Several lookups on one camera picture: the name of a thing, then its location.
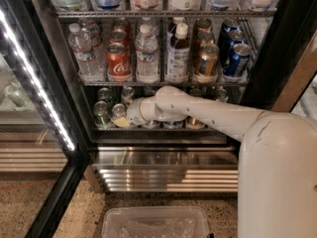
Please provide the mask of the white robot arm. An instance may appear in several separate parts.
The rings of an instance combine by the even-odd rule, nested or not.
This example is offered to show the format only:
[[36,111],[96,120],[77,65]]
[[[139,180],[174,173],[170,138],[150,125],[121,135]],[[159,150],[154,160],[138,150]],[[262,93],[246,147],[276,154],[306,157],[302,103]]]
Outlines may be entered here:
[[317,238],[317,122],[191,96],[173,86],[128,106],[120,126],[193,117],[241,143],[238,238]]

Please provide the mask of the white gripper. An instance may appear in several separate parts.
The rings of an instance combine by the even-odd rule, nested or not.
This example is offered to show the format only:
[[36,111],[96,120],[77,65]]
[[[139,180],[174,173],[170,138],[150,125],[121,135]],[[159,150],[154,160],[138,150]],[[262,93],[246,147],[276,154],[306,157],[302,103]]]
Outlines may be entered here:
[[140,111],[141,102],[142,98],[138,98],[130,103],[127,108],[127,118],[125,116],[113,117],[111,121],[119,128],[128,128],[130,123],[142,125],[143,117]]

